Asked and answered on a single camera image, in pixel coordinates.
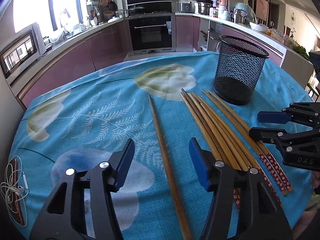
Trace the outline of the person's right hand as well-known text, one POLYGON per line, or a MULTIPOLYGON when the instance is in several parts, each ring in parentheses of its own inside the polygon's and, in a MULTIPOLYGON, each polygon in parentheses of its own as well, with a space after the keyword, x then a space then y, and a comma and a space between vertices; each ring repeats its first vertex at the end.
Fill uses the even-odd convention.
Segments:
POLYGON ((311 172, 311 183, 313 186, 314 193, 320 195, 320 172, 311 172))

